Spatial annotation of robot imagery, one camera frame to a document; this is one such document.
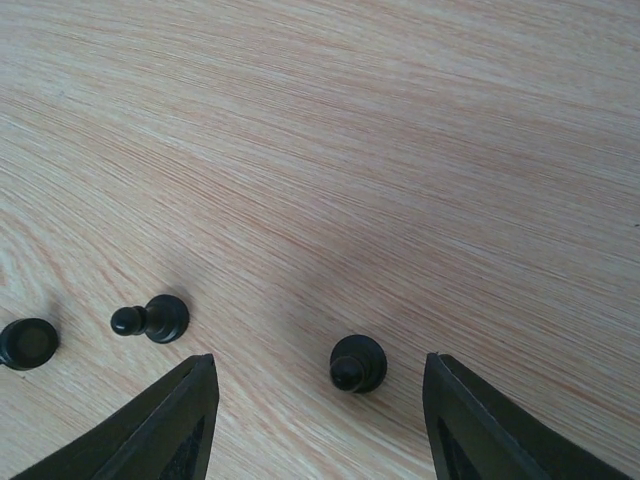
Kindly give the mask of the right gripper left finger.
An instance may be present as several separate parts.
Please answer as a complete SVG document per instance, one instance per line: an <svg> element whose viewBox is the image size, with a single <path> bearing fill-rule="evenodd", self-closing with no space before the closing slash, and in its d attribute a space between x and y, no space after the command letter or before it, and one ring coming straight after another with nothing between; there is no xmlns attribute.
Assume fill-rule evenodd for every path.
<svg viewBox="0 0 640 480"><path fill-rule="evenodd" d="M193 355L24 477L204 479L219 398L214 357Z"/></svg>

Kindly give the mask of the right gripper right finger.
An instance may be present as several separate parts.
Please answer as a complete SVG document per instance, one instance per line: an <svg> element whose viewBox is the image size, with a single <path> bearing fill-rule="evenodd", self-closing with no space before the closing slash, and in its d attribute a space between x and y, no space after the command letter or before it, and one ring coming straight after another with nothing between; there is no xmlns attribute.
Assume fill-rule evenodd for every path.
<svg viewBox="0 0 640 480"><path fill-rule="evenodd" d="M627 479L448 354L427 355L423 408L439 479Z"/></svg>

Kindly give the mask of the black pawn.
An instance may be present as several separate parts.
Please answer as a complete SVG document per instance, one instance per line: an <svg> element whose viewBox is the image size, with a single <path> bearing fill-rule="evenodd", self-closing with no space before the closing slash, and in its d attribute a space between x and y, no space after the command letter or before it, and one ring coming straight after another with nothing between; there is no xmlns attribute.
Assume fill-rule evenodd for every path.
<svg viewBox="0 0 640 480"><path fill-rule="evenodd" d="M373 338L354 334L334 346L329 361L332 384L341 391L367 394L376 390L387 373L387 358Z"/></svg>
<svg viewBox="0 0 640 480"><path fill-rule="evenodd" d="M178 340L189 326L186 303L177 296L161 294L145 306L122 307L111 316L112 331L119 336L146 335L157 344Z"/></svg>

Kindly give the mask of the black rook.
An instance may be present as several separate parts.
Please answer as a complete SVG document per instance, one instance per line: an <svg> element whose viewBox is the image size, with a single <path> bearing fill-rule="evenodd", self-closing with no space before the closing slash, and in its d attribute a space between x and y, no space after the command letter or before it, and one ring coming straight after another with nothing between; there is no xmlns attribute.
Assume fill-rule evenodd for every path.
<svg viewBox="0 0 640 480"><path fill-rule="evenodd" d="M59 346L55 327L41 318L19 319L1 332L1 364L27 371L47 363Z"/></svg>

